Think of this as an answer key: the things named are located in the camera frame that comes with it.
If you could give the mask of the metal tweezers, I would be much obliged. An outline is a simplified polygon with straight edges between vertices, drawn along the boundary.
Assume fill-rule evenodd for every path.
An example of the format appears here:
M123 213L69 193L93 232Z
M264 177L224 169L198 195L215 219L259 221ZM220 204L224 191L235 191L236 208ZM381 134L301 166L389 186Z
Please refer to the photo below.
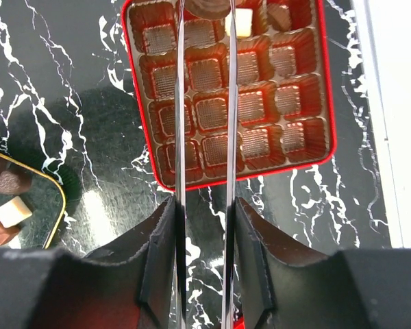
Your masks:
M226 95L227 133L210 135L202 139L202 163L205 174L216 171L227 182L227 203L225 216L225 247L222 294L222 328L234 326L234 229L235 229L235 181L237 173L238 141L238 58L235 24L236 2L230 1L230 12L224 18L229 30L227 55L223 56L222 70L209 72L211 59L205 52L184 50L184 3L179 4L179 26L177 30L176 79L175 79L175 219L177 224L177 323L186 327L186 150L184 125L184 78L189 76L195 90L203 84L220 80L221 89L209 89L208 93Z

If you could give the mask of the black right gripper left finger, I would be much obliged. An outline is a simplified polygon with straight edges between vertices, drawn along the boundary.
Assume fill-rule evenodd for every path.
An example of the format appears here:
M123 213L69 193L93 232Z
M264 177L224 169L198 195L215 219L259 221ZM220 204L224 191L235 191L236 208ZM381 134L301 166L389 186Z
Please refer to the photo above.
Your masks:
M0 247L0 328L167 328L175 199L84 257Z

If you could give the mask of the brown oval chocolate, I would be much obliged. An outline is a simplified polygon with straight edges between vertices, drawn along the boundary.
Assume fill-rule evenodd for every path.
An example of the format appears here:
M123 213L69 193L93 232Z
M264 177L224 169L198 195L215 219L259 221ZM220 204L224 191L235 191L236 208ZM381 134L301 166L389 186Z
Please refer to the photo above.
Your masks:
M287 5L270 3L267 5L267 19L273 29L288 32L292 27L290 10Z

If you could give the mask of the round dark chocolate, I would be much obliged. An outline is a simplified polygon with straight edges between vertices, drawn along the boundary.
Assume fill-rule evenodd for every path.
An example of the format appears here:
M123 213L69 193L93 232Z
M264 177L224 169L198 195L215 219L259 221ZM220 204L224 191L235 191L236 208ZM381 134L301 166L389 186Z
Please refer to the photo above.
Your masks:
M229 0L185 0L184 7L194 16L207 20L224 19L230 12Z

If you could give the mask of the white bar chocolate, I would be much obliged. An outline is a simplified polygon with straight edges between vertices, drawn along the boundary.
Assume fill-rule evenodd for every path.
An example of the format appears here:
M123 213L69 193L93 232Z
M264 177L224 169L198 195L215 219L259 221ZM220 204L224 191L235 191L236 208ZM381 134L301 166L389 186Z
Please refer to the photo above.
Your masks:
M238 38L248 38L251 35L253 10L248 8L236 8L235 24Z

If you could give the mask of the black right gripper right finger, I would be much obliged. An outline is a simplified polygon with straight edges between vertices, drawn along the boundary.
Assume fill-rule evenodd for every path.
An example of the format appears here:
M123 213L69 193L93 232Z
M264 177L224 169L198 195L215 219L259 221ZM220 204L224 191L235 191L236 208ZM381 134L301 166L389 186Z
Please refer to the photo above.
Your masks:
M411 249L328 256L236 200L246 328L411 328Z

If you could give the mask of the white square chocolate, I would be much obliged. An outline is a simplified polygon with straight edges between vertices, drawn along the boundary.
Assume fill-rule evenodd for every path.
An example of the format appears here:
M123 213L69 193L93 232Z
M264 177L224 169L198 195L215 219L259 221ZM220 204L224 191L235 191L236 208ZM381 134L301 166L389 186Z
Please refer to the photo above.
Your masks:
M0 222L5 228L16 226L31 216L32 211L19 196L0 206Z

